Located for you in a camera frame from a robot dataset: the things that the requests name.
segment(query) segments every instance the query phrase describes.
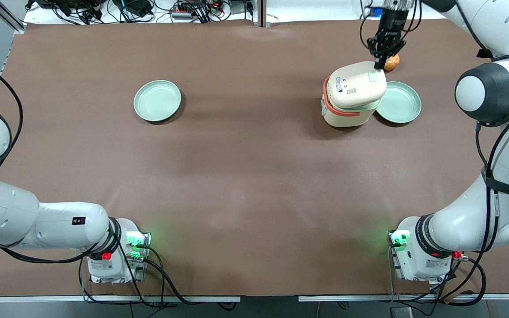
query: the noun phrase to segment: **brown tabletop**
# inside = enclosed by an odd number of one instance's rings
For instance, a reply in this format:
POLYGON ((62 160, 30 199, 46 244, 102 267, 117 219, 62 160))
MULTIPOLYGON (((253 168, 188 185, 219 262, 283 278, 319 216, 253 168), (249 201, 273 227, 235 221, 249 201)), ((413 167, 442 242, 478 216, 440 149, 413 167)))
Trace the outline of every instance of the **brown tabletop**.
MULTIPOLYGON (((135 221, 153 233, 182 294, 386 294, 387 230, 445 207, 480 172, 475 121, 453 96, 456 79, 485 61, 459 28, 423 21, 387 76, 418 91, 420 116, 334 129, 320 115, 321 85, 370 60, 359 26, 30 25, 3 72, 25 119, 0 180, 42 202, 99 203, 135 221), (137 90, 157 79, 183 96, 161 125, 133 111, 137 90)), ((374 22, 364 28, 375 31, 374 22)), ((14 127, 2 85, 0 109, 14 127)), ((483 131, 485 149, 495 135, 483 131)), ((482 263, 487 291, 509 292, 509 247, 482 263)), ((160 284, 141 286, 158 294, 160 284)), ((398 292, 425 288, 408 282, 398 292)), ((0 296, 71 294, 80 294, 77 264, 27 264, 0 251, 0 296)))

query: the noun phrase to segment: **black cable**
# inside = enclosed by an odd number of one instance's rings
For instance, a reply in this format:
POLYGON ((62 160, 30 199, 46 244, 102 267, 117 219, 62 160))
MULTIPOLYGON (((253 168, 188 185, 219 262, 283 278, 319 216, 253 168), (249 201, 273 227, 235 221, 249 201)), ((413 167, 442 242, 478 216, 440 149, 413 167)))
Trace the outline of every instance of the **black cable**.
POLYGON ((21 100, 17 96, 17 93, 15 92, 15 90, 11 87, 9 82, 6 81, 1 75, 0 75, 0 81, 2 83, 4 83, 4 85, 9 89, 10 93, 13 95, 13 98, 17 102, 17 108, 19 109, 19 124, 17 125, 17 131, 15 132, 15 137, 13 137, 13 141, 11 142, 8 153, 0 161, 0 167, 1 167, 2 163, 4 163, 5 159, 8 157, 9 153, 15 146, 15 143, 17 142, 17 139, 19 138, 19 135, 21 133, 21 129, 23 128, 23 105, 21 104, 21 100))
MULTIPOLYGON (((149 251, 153 252, 153 254, 156 256, 156 258, 158 259, 158 264, 160 265, 162 272, 164 272, 164 264, 162 263, 162 259, 160 258, 160 255, 158 254, 158 252, 150 246, 147 246, 146 248, 149 251)), ((166 278, 164 277, 164 275, 162 275, 162 289, 161 289, 161 294, 160 294, 160 304, 164 303, 164 284, 165 284, 165 282, 166 282, 166 278)))
POLYGON ((432 307, 432 309, 431 309, 429 314, 427 314, 426 312, 424 312, 420 308, 417 308, 416 306, 408 304, 406 301, 397 300, 396 302, 398 302, 400 304, 404 304, 404 305, 406 305, 406 306, 408 306, 410 308, 413 308, 413 309, 421 312, 422 314, 424 314, 424 316, 431 316, 431 315, 433 315, 433 313, 435 312, 435 308, 436 308, 437 304, 439 303, 439 300, 441 299, 441 294, 443 293, 443 289, 445 288, 445 284, 451 279, 450 277, 451 277, 452 273, 455 273, 454 270, 450 270, 447 274, 445 274, 445 277, 444 277, 443 281, 441 282, 441 284, 439 284, 440 288, 439 288, 439 292, 437 293, 436 302, 433 304, 433 307, 432 307))
POLYGON ((37 264, 67 264, 69 262, 79 261, 82 258, 84 258, 85 256, 90 255, 91 253, 93 253, 93 248, 96 245, 97 245, 97 243, 93 244, 87 251, 83 252, 82 254, 79 254, 79 255, 77 255, 77 256, 75 256, 73 258, 67 258, 65 260, 45 260, 43 258, 36 258, 36 257, 30 257, 30 256, 22 255, 22 254, 19 254, 18 252, 9 250, 8 248, 4 248, 4 247, 0 247, 0 249, 3 252, 6 252, 8 255, 10 255, 12 258, 15 258, 15 259, 20 260, 20 261, 34 262, 34 263, 37 263, 37 264))
POLYGON ((484 44, 479 40, 479 37, 476 36, 475 31, 473 31, 471 24, 468 22, 467 17, 465 16, 465 13, 463 12, 463 9, 461 8, 459 2, 456 3, 457 9, 459 10, 459 13, 461 14, 461 17, 463 18, 463 21, 465 22, 465 25, 467 26, 468 31, 471 33, 472 37, 475 39, 476 44, 480 46, 480 48, 484 51, 484 53, 487 54, 487 56, 492 57, 492 53, 489 51, 484 44))
POLYGON ((151 261, 151 260, 149 260, 147 258, 144 259, 144 262, 146 262, 147 264, 153 266, 156 270, 158 270, 159 273, 161 273, 162 276, 164 276, 166 278, 166 282, 168 283, 168 285, 172 289, 172 292, 174 293, 176 298, 178 298, 178 300, 180 300, 180 302, 182 302, 182 303, 184 303, 186 305, 201 304, 200 302, 190 302, 189 300, 186 300, 185 298, 183 298, 182 295, 176 289, 176 286, 174 286, 174 283, 172 282, 170 277, 166 274, 166 272, 162 268, 160 268, 160 266, 158 266, 158 264, 156 264, 155 262, 153 262, 153 261, 151 261))
POLYGON ((480 147, 479 134, 480 134, 481 127, 482 127, 482 124, 477 122, 476 123, 476 132, 475 132, 476 151, 478 151, 479 157, 482 160, 482 162, 484 163, 485 169, 487 169, 488 168, 488 163, 487 163, 486 158, 484 157, 484 154, 482 153, 482 149, 480 147))
POLYGON ((72 21, 72 20, 69 20, 69 19, 66 19, 66 18, 63 18, 60 14, 58 14, 58 10, 56 9, 56 7, 52 7, 52 11, 54 12, 54 14, 60 19, 60 20, 63 20, 63 21, 66 21, 68 22, 69 24, 73 24, 75 26, 81 26, 81 24, 79 24, 78 22, 75 22, 75 21, 72 21))
POLYGON ((429 292, 421 294, 418 297, 412 298, 410 300, 401 300, 401 302, 403 302, 403 303, 418 302, 418 300, 426 297, 427 295, 432 294, 433 292, 436 292, 437 290, 440 290, 440 288, 443 288, 445 286, 445 284, 447 282, 449 282, 449 280, 451 280, 454 277, 455 272, 457 271, 457 269, 459 269, 459 265, 460 265, 460 262, 457 262, 457 265, 453 268, 452 267, 452 260, 451 260, 451 266, 450 266, 449 272, 445 275, 444 279, 442 280, 442 282, 440 284, 438 284, 437 286, 435 286, 432 289, 430 289, 429 292))
POLYGON ((414 16, 416 16, 415 12, 416 12, 416 8, 418 8, 418 4, 420 6, 420 17, 418 18, 418 23, 416 24, 416 26, 414 28, 408 29, 408 32, 413 32, 413 31, 417 30, 418 27, 420 26, 420 24, 422 23, 422 16, 424 14, 424 10, 422 8, 422 0, 417 0, 416 1, 416 4, 414 6, 414 16))
POLYGON ((222 303, 217 303, 217 305, 225 311, 233 311, 237 307, 237 303, 232 303, 230 307, 225 307, 222 303))
POLYGON ((469 258, 468 260, 470 262, 472 262, 473 263, 473 267, 477 268, 479 270, 479 272, 480 272, 480 276, 481 276, 480 292, 476 296, 476 298, 474 298, 470 302, 466 302, 466 303, 448 303, 449 306, 457 306, 457 307, 473 306, 475 304, 478 304, 482 300, 482 297, 484 296, 484 293, 486 292, 486 273, 484 272, 484 269, 482 268, 482 266, 479 263, 476 263, 474 260, 472 260, 472 258, 469 258))
POLYGON ((349 308, 349 302, 337 302, 337 306, 339 306, 341 310, 347 310, 347 308, 349 308))

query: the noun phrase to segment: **light green plate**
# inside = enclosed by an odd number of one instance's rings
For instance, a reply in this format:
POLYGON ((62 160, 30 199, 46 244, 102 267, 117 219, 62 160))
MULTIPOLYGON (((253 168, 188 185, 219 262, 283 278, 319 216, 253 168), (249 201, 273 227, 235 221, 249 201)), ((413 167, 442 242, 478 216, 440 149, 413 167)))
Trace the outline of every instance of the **light green plate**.
POLYGON ((163 121, 176 113, 181 101, 182 94, 176 84, 155 80, 139 89, 133 106, 139 117, 147 121, 163 121))
POLYGON ((416 119, 422 110, 422 100, 410 86, 398 81, 389 81, 386 94, 376 112, 393 123, 409 123, 416 119))

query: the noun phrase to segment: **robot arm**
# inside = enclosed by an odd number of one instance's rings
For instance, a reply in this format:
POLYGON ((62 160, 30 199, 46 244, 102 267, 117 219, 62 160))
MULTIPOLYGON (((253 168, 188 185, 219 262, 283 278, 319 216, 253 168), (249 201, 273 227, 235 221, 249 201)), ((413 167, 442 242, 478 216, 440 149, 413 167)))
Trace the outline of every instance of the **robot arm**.
MULTIPOLYGON (((461 75, 455 99, 460 109, 479 123, 479 128, 500 127, 505 131, 491 163, 491 176, 486 176, 484 169, 449 206, 431 215, 404 219, 391 234, 393 243, 404 243, 395 253, 399 277, 438 284, 449 271, 452 251, 476 251, 488 243, 484 242, 487 187, 492 189, 490 236, 496 229, 494 244, 509 244, 509 1, 422 2, 471 33, 483 51, 495 59, 461 75)), ((380 22, 380 34, 384 24, 380 22)), ((385 61, 391 53, 382 54, 375 56, 377 61, 385 61)))
MULTIPOLYGON (((0 161, 9 152, 11 132, 0 115, 0 161)), ((93 282, 143 280, 150 235, 126 219, 110 218, 99 204, 39 203, 27 190, 0 181, 0 248, 72 248, 89 253, 93 282), (125 258, 133 269, 127 267, 125 258)))

